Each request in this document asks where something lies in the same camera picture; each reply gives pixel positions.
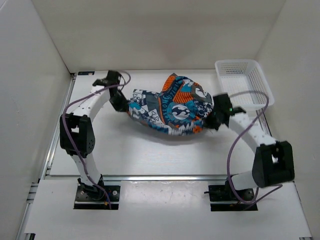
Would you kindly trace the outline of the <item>colourful patterned shorts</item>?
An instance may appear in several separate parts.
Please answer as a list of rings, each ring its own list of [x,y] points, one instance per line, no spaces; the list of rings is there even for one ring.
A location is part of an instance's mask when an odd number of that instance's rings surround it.
[[[212,96],[186,76],[172,73],[161,92],[134,89],[128,101],[132,120],[171,136],[200,133],[213,112]]]

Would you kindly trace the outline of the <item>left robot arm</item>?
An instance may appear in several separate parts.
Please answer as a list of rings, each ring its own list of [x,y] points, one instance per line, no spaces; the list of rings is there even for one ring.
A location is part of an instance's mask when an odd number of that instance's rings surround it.
[[[80,175],[78,183],[95,202],[109,204],[111,200],[93,156],[96,144],[93,121],[107,102],[117,112],[128,112],[128,100],[122,89],[130,79],[125,79],[124,74],[125,71],[110,70],[106,77],[96,79],[89,95],[69,103],[59,119],[60,147],[75,162]]]

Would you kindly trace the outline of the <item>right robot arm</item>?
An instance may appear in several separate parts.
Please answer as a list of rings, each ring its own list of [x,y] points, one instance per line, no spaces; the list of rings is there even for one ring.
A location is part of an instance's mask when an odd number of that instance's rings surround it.
[[[295,179],[293,148],[288,141],[279,141],[266,134],[256,125],[256,116],[250,119],[247,112],[240,106],[233,106],[231,96],[221,93],[213,97],[213,110],[206,118],[208,128],[218,130],[221,125],[227,126],[238,136],[232,143],[227,155],[227,180],[224,193],[230,200],[238,200],[244,204],[252,204],[241,195],[243,190],[267,187],[280,188],[283,183]],[[252,169],[235,175],[231,174],[231,156],[239,140],[243,140],[254,153]]]

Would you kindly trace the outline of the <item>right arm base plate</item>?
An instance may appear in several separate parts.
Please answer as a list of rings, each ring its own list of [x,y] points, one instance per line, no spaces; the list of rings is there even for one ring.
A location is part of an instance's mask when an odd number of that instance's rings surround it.
[[[244,204],[239,201],[229,186],[209,185],[204,192],[209,196],[211,212],[254,212],[258,211],[257,204]]]

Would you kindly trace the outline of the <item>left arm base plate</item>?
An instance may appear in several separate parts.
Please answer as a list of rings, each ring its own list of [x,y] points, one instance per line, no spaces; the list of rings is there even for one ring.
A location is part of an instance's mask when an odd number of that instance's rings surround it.
[[[89,190],[87,187],[79,184],[77,186],[73,208],[75,210],[118,210],[121,196],[120,185],[105,185],[104,191],[93,187],[95,190]]]

